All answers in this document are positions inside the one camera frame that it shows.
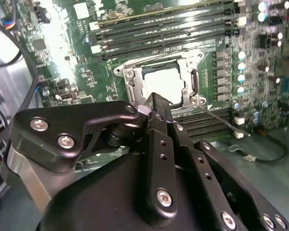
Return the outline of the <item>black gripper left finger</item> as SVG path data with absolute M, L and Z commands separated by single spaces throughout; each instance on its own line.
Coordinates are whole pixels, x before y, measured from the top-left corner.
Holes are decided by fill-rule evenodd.
M 168 100 L 152 93 L 143 105 L 126 101 L 26 109 L 15 114 L 4 158 L 12 183 L 21 180 L 41 212 L 76 180 L 78 161 L 120 146 L 144 153 L 144 201 L 163 213 L 177 196 Z

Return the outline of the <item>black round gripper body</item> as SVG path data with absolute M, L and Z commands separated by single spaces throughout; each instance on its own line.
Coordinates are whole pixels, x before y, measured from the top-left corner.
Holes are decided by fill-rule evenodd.
M 141 154 L 126 154 L 60 191 L 42 231 L 206 231 L 204 198 L 166 131 L 149 130 Z

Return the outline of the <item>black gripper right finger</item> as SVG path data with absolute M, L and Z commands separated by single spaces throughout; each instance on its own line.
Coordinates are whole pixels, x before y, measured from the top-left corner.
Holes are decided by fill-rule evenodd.
M 156 111 L 167 121 L 180 160 L 191 168 L 204 198 L 198 203 L 207 231 L 289 231 L 286 218 L 227 159 L 204 140 L 193 144 L 156 95 Z

